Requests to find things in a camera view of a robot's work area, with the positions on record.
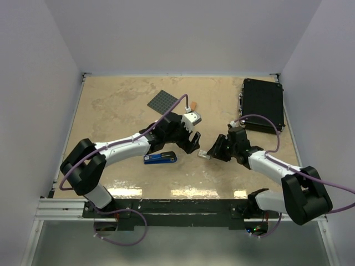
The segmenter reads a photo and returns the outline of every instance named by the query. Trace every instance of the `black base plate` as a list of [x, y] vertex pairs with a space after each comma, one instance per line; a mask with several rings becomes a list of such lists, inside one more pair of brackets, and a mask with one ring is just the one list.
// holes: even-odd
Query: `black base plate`
[[[260, 222], [244, 223], [244, 219], [262, 219], [264, 213], [251, 214], [247, 210], [247, 199], [115, 199], [120, 209], [132, 208], [147, 220], [149, 226], [170, 227], [227, 227], [243, 230], [259, 225]], [[83, 218], [108, 218], [97, 214], [87, 202]], [[276, 212], [269, 212], [270, 218], [277, 218]], [[143, 220], [133, 212], [119, 215], [120, 231], [131, 231], [135, 226], [144, 226]]]

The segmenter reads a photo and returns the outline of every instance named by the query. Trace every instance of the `blue stapler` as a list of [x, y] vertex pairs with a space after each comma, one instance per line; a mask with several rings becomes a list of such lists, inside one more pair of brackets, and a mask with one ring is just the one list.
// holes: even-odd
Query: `blue stapler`
[[160, 154], [152, 154], [144, 156], [143, 163], [145, 165], [153, 165], [156, 163], [173, 163], [176, 162], [176, 154], [174, 151], [162, 152]]

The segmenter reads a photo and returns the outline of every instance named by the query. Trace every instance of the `black grid plate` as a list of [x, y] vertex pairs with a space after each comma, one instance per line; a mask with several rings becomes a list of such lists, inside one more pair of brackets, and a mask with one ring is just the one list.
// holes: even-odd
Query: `black grid plate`
[[164, 115], [166, 111], [174, 103], [176, 103], [177, 98], [172, 96], [171, 94], [167, 93], [166, 91], [161, 90], [156, 97], [154, 97], [149, 103], [148, 106], [153, 110], [157, 111], [161, 115]]

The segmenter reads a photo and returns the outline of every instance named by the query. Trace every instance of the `cable clip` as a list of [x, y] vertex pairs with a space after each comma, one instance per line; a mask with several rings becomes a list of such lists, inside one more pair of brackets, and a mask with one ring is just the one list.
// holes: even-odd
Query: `cable clip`
[[237, 126], [237, 122], [234, 122], [234, 120], [232, 120], [230, 123], [231, 127], [236, 127]]

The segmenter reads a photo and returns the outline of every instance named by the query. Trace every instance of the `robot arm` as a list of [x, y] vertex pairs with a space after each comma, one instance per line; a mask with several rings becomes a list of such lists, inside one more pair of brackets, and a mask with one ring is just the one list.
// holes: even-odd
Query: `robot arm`
[[68, 177], [73, 190], [79, 196], [92, 201], [95, 206], [104, 211], [115, 210], [115, 201], [99, 180], [103, 170], [113, 163], [134, 156], [144, 156], [161, 150], [165, 144], [176, 143], [187, 154], [200, 148], [201, 134], [196, 132], [192, 141], [189, 140], [194, 126], [201, 121], [196, 112], [177, 115], [173, 112], [165, 116], [149, 133], [136, 139], [150, 128], [139, 131], [133, 136], [111, 142], [92, 143], [89, 139], [81, 140], [60, 166], [60, 171], [66, 175], [81, 159], [95, 150], [102, 149], [94, 154], [88, 163], [80, 164]]
[[250, 145], [245, 129], [242, 127], [230, 126], [227, 136], [220, 134], [207, 154], [226, 162], [233, 157], [239, 164], [264, 174], [282, 186], [282, 193], [266, 188], [251, 193], [248, 199], [252, 211], [287, 213], [295, 223], [302, 225], [328, 213], [333, 207], [323, 184], [305, 179], [290, 171], [292, 167], [321, 179], [316, 169], [311, 166], [300, 168], [289, 165], [288, 169], [281, 167], [277, 164], [282, 162], [281, 160], [266, 155], [266, 152], [258, 146]]

